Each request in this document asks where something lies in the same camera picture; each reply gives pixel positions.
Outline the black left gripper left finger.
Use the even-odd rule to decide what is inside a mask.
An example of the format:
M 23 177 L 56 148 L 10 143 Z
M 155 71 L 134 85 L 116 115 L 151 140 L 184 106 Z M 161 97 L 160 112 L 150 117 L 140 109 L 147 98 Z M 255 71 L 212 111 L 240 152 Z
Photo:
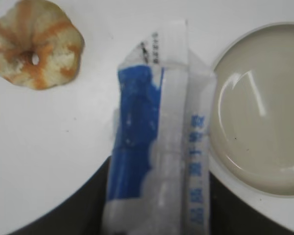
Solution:
M 99 235 L 110 157 L 72 196 L 13 235 Z

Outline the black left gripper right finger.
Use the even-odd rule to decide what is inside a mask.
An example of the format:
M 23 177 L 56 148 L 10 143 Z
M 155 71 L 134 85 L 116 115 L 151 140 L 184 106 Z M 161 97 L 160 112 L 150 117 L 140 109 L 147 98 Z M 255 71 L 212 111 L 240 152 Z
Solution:
M 294 235 L 239 199 L 212 173 L 210 211 L 212 235 Z

